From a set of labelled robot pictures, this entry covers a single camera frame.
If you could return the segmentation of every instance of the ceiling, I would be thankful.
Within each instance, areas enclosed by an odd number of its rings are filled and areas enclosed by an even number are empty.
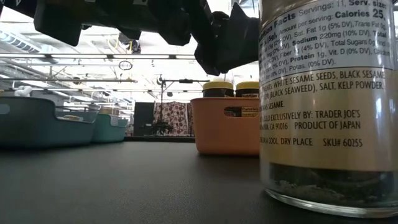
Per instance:
[[[212,11],[224,11],[229,14],[234,0],[209,0],[208,4]],[[249,16],[258,15],[257,0],[241,1],[242,8]],[[4,8],[0,18],[0,31],[26,41],[34,49],[38,49],[42,54],[126,54],[128,46],[122,46],[118,43],[119,31],[107,27],[91,27],[83,30],[80,42],[76,47],[64,44],[47,35],[43,35],[34,29],[33,19],[20,14],[16,11]],[[189,44],[183,47],[168,45],[159,34],[143,32],[139,43],[141,45],[141,54],[188,54],[193,55],[197,43],[193,38]],[[5,42],[0,41],[0,53],[27,53],[25,50]],[[123,70],[119,63],[123,60],[113,59],[57,59],[57,64],[49,66],[49,63],[38,59],[12,59],[23,66],[29,67],[52,78],[73,78],[114,80],[127,79],[135,80],[136,83],[118,83],[118,82],[82,82],[80,85],[73,83],[62,83],[64,88],[104,88],[104,89],[122,89],[126,92],[111,91],[111,96],[103,98],[100,92],[87,91],[83,95],[93,97],[95,100],[102,101],[159,101],[160,85],[157,80],[162,75],[166,80],[194,79],[194,80],[212,80],[220,77],[207,75],[195,60],[139,60],[129,59],[127,65],[132,65],[130,70]],[[258,79],[258,64],[252,63],[230,71],[223,75],[235,83],[244,80]],[[164,94],[165,101],[189,101],[192,98],[201,97],[201,83],[193,84],[167,83],[167,91],[173,92]],[[74,95],[75,92],[63,91],[67,95]]]

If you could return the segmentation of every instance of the glass jar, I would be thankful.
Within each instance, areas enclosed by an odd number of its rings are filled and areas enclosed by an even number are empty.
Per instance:
[[[285,203],[398,214],[391,0],[262,0],[261,179]]]

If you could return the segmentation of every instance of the yellow jar lid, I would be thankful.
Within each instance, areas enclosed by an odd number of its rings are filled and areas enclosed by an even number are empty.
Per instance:
[[[214,82],[206,82],[203,84],[203,90],[209,90],[212,88],[225,88],[225,89],[234,89],[234,85],[230,82],[224,82],[224,81],[214,81]]]
[[[249,81],[249,82],[241,82],[236,85],[236,90],[243,90],[243,89],[258,89],[259,82]]]

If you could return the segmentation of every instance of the nutrition facts label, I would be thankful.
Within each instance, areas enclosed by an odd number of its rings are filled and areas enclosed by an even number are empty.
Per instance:
[[[259,48],[264,158],[323,169],[392,169],[377,151],[398,144],[390,0],[304,4],[270,21]],[[366,162],[341,160],[349,157]]]
[[[394,68],[390,0],[317,1],[271,21],[260,36],[261,84],[339,67]]]

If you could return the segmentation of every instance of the plastic bin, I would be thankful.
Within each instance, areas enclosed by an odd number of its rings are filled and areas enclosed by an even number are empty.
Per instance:
[[[1,148],[42,148],[89,144],[97,112],[55,112],[54,102],[32,97],[0,97]],[[83,121],[58,119],[74,115]]]
[[[124,140],[128,120],[118,119],[118,125],[112,125],[111,116],[99,114],[95,121],[94,135],[91,142],[107,143],[121,142]]]
[[[197,149],[202,154],[259,155],[256,117],[229,117],[227,107],[259,107],[258,98],[197,98],[191,101]]]

